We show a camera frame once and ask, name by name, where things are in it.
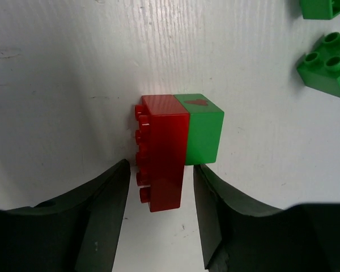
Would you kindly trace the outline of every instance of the white tabletop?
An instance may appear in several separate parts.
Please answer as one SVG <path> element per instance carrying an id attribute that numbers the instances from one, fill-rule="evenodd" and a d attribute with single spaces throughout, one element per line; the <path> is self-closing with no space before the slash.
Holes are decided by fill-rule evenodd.
<path id="1" fill-rule="evenodd" d="M 226 114 L 220 177 L 280 208 L 340 202 L 340 98 L 295 70 L 333 31 L 297 0 L 0 0 L 0 208 L 133 163 L 140 96 L 197 92 Z M 132 181 L 113 271 L 202 269 L 192 168 L 178 210 Z"/>

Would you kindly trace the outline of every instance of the red building block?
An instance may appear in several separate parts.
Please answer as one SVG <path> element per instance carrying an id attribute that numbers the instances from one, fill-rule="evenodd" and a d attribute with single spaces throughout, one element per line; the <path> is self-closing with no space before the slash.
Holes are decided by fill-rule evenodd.
<path id="1" fill-rule="evenodd" d="M 146 95 L 135 106 L 139 130 L 136 175 L 142 203 L 150 211 L 180 207 L 189 113 L 172 95 Z"/>

